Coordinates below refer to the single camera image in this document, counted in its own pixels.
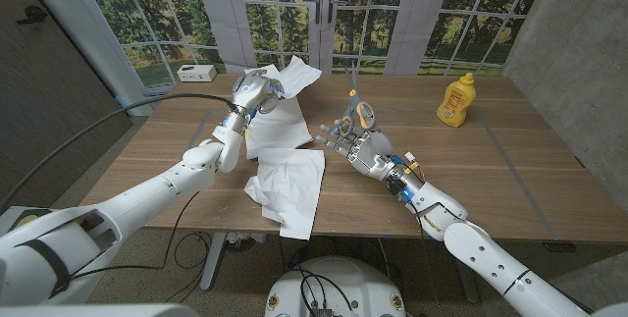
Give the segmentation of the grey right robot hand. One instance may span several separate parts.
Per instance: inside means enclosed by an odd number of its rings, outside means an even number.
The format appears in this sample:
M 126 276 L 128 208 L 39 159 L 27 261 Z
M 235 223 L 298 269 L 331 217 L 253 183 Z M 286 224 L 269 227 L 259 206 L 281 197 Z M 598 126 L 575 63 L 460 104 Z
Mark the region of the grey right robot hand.
M 327 136 L 317 135 L 316 140 L 332 148 L 355 170 L 364 176 L 384 180 L 394 167 L 394 150 L 391 140 L 379 129 L 364 130 L 356 125 L 345 135 L 340 133 L 342 120 L 320 129 Z

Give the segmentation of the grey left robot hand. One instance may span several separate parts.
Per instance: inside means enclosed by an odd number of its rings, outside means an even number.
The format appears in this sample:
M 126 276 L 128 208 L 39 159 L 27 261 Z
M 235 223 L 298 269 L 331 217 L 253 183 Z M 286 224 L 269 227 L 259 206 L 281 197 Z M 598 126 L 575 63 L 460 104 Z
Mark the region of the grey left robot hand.
M 285 97 L 278 79 L 269 78 L 263 70 L 253 70 L 240 77 L 232 90 L 232 102 L 240 113 L 261 114 L 272 112 Z

